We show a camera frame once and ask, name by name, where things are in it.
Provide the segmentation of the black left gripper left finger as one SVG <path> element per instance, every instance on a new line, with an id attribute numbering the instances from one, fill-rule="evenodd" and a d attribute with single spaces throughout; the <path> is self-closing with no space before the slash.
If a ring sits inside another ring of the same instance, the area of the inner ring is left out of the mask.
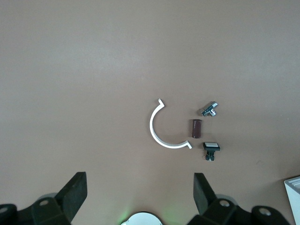
<path id="1" fill-rule="evenodd" d="M 87 198 L 87 175 L 77 172 L 56 194 L 44 195 L 29 207 L 0 206 L 2 225 L 70 225 Z"/>

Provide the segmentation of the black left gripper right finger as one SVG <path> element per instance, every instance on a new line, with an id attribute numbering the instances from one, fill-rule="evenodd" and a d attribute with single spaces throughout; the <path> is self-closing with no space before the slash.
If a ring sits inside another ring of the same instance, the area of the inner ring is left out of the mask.
<path id="1" fill-rule="evenodd" d="M 286 218 L 268 206 L 254 206 L 250 212 L 226 198 L 217 197 L 203 173 L 194 174 L 193 196 L 199 214 L 191 225 L 288 225 Z"/>

